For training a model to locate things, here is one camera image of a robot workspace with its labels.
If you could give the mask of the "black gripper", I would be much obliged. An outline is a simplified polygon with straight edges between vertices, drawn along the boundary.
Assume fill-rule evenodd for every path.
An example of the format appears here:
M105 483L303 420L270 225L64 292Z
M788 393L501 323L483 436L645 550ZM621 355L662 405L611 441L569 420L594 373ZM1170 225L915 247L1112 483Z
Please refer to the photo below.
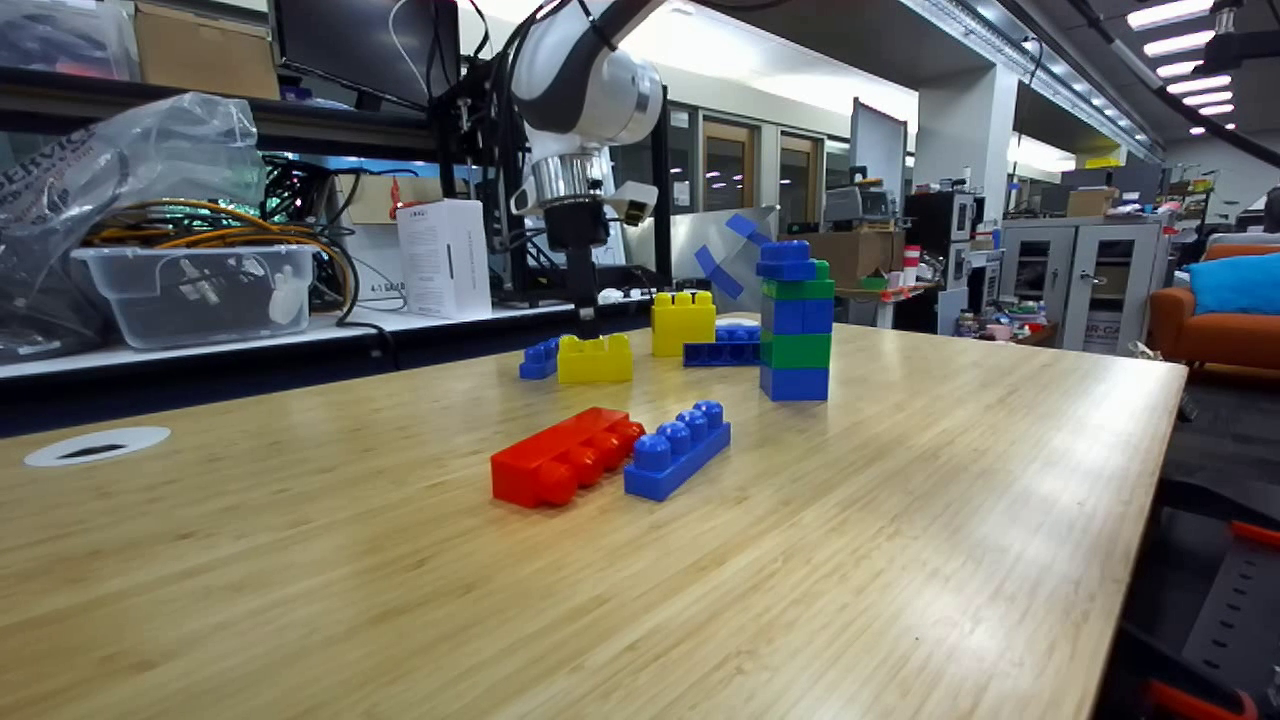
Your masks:
M546 242L572 251L576 335L594 335L594 268L591 247L607 242L607 210L594 196L550 198L540 207Z

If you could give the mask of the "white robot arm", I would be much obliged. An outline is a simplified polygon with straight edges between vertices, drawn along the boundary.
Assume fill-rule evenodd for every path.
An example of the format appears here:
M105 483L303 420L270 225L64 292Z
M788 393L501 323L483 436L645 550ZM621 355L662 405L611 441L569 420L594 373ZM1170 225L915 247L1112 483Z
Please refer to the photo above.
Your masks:
M641 225L658 186L614 181L611 152L652 134L662 79L623 50L658 0L550 0L516 33L509 63L511 106L528 131L516 217L540 217L546 242L569 259L576 331L594 335L594 263L607 218Z

